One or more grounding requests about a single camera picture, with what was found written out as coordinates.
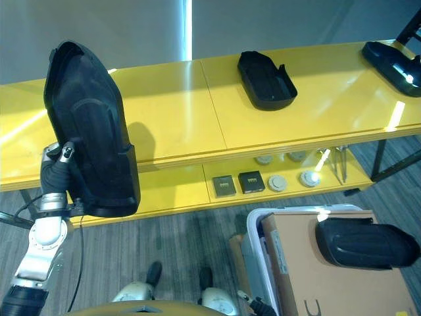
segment metal table leg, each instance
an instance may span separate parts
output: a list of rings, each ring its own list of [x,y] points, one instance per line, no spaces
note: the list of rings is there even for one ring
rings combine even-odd
[[[370,178],[373,182],[382,181],[383,179],[386,179],[387,177],[395,174],[396,172],[399,172],[402,169],[405,169],[421,160],[421,150],[418,150],[415,153],[410,154],[408,157],[390,166],[389,168],[386,168],[385,170],[379,172],[380,164],[382,163],[383,159],[385,145],[386,140],[380,140],[377,146],[376,158],[374,160],[373,170]],[[351,196],[358,192],[360,192],[359,189],[352,189],[344,191],[344,194],[345,196]]]
[[[402,169],[405,169],[411,166],[412,164],[416,163],[419,160],[421,160],[421,150],[418,150],[417,152],[409,155],[405,159],[402,159],[398,163],[395,163],[393,166],[387,168],[386,170],[372,174],[371,181],[373,182],[382,181],[383,179],[386,179],[388,176],[391,176],[392,174],[395,174],[396,172],[399,172]]]

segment yellow shelf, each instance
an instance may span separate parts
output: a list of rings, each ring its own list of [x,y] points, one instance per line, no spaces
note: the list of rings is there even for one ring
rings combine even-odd
[[[302,163],[296,163],[287,155],[283,159],[274,156],[274,161],[266,166],[259,165],[252,158],[232,159],[215,163],[164,169],[140,174],[141,179],[141,204],[136,214],[129,217],[104,219],[85,216],[84,226],[117,223],[160,215],[183,213],[199,209],[211,209],[229,205],[238,205],[248,202],[267,201],[271,199],[292,198],[309,194],[348,190],[351,188],[365,189],[372,184],[364,173],[358,161],[348,151],[347,155],[347,181],[339,183],[328,163],[325,163],[319,172],[321,183],[315,188],[303,186],[298,177],[305,170],[314,170],[321,154],[316,151],[307,153],[307,158]],[[266,189],[262,192],[242,194],[238,181],[238,174],[247,171],[259,170],[265,182]],[[270,190],[267,180],[274,174],[282,175],[287,180],[287,189],[277,193]],[[216,197],[212,178],[215,176],[232,175],[235,196]],[[74,217],[72,222],[77,225],[79,217]]]
[[[384,80],[361,57],[363,45],[264,51],[275,64],[286,64],[299,92],[274,112],[251,105],[239,55],[118,69],[112,77],[139,171],[421,134],[419,99]],[[44,83],[0,86],[1,191],[39,186],[42,150],[56,140]]]

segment metal tool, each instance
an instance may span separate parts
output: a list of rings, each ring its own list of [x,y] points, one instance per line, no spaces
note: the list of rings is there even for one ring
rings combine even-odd
[[[348,145],[343,145],[336,147],[338,152],[341,153],[341,173],[342,173],[342,181],[345,183],[347,181],[347,149]]]
[[[327,148],[320,148],[318,151],[321,154],[324,154],[326,152]],[[333,152],[333,162],[330,160],[329,156],[326,157],[326,161],[329,163],[330,170],[334,173],[336,179],[339,181],[339,183],[342,185],[342,181],[337,173],[337,165],[336,165],[336,150],[330,151],[330,153]]]

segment black rubber part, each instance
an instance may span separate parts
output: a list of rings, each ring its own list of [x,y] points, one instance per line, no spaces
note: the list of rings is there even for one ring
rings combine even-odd
[[[155,261],[152,263],[149,267],[149,270],[147,271],[146,283],[156,287],[161,277],[161,272],[162,263],[160,261]]]
[[[250,304],[251,309],[257,316],[276,316],[276,312],[272,306],[266,305],[261,298],[256,298]]]
[[[70,185],[68,163],[44,161],[41,164],[41,187],[44,194],[64,193]]]
[[[38,316],[44,307],[48,292],[36,288],[12,286],[0,307],[2,316]]]
[[[203,267],[199,273],[199,282],[201,291],[213,287],[212,269],[210,267]]]

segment cardboard box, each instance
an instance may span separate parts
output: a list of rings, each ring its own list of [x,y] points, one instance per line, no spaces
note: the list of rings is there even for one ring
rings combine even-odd
[[[372,217],[352,213],[332,217]],[[316,214],[276,214],[262,221],[283,316],[415,316],[399,269],[337,267],[320,253]]]

